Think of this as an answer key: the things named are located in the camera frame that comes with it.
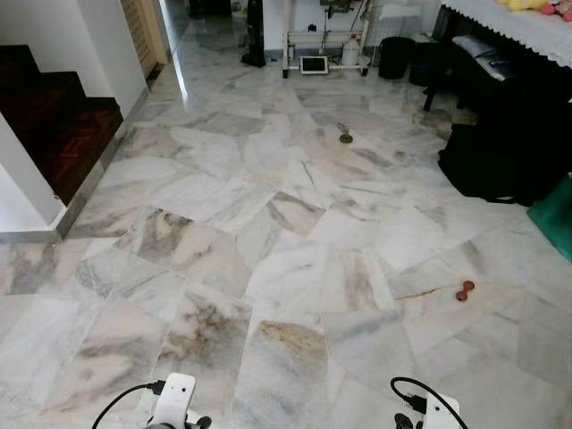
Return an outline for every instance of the staircase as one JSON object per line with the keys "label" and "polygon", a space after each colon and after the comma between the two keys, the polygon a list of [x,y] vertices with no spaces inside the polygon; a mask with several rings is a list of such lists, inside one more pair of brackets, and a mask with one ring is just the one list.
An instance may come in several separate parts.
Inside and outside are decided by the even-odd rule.
{"label": "staircase", "polygon": [[123,121],[114,98],[86,97],[75,71],[40,73],[27,46],[0,46],[0,112],[65,205]]}

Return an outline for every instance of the black wire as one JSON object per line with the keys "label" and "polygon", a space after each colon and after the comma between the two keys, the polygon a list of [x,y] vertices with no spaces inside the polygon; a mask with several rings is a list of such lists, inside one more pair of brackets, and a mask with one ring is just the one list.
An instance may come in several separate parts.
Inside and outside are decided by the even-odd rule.
{"label": "black wire", "polygon": [[354,29],[354,25],[356,25],[356,21],[358,20],[359,11],[361,11],[361,6],[363,6],[365,2],[366,2],[366,0],[361,0],[361,3],[359,4],[359,8],[357,9],[356,17],[354,18],[354,21],[351,23],[351,27],[349,28],[349,31],[352,31]]}
{"label": "black wire", "polygon": [[99,422],[101,421],[102,418],[104,418],[105,414],[107,414],[107,411],[109,411],[113,405],[115,405],[119,400],[121,400],[124,396],[130,394],[132,391],[138,391],[139,389],[150,389],[151,384],[140,384],[139,386],[133,386],[130,389],[126,390],[124,393],[122,393],[121,395],[119,395],[117,398],[115,398],[114,400],[112,400],[109,405],[107,407],[105,407],[105,409],[101,412],[101,414],[97,417],[96,422],[93,424],[93,426],[91,426],[91,429],[96,429],[97,425],[99,425]]}
{"label": "black wire", "polygon": [[397,396],[399,396],[400,398],[402,398],[403,400],[407,401],[408,397],[405,396],[403,393],[401,393],[400,391],[397,390],[397,388],[395,387],[395,383],[397,382],[405,382],[405,383],[411,383],[414,384],[415,386],[419,386],[420,388],[424,389],[425,391],[428,391],[429,393],[431,393],[435,398],[437,398],[441,404],[443,404],[448,410],[449,412],[457,419],[458,423],[461,425],[461,427],[463,429],[468,429],[467,425],[465,424],[465,422],[463,421],[463,419],[460,417],[459,414],[457,414],[457,411],[455,411],[453,409],[453,407],[451,405],[449,405],[449,403],[436,391],[434,391],[432,388],[430,388],[428,385],[421,383],[413,378],[408,378],[408,377],[395,377],[391,379],[391,389],[395,392],[395,394]]}
{"label": "black wire", "polygon": [[328,10],[324,10],[324,36],[322,37],[322,49],[325,49],[325,40],[328,38]]}

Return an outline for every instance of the glossy floor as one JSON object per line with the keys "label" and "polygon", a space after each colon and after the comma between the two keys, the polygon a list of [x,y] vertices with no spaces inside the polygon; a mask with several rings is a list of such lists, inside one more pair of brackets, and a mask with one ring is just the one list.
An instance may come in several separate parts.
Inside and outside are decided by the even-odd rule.
{"label": "glossy floor", "polygon": [[442,175],[471,113],[374,72],[243,66],[243,31],[192,21],[69,238],[0,247],[0,427],[90,427],[177,371],[217,428],[415,423],[396,375],[471,428],[569,428],[572,265]]}

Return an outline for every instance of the bottle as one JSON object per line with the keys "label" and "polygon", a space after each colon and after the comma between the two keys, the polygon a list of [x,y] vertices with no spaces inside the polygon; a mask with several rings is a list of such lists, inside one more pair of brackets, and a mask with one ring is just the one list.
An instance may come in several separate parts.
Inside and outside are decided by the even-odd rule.
{"label": "bottle", "polygon": [[359,43],[356,35],[352,34],[351,39],[343,46],[341,54],[341,65],[356,65],[358,63]]}

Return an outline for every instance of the white tablecloth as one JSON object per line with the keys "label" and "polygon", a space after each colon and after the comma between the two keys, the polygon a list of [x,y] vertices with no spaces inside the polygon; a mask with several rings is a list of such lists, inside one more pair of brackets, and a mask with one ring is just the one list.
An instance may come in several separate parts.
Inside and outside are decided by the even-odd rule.
{"label": "white tablecloth", "polygon": [[547,56],[558,65],[572,68],[572,22],[564,22],[559,15],[510,12],[494,0],[442,0],[442,4]]}

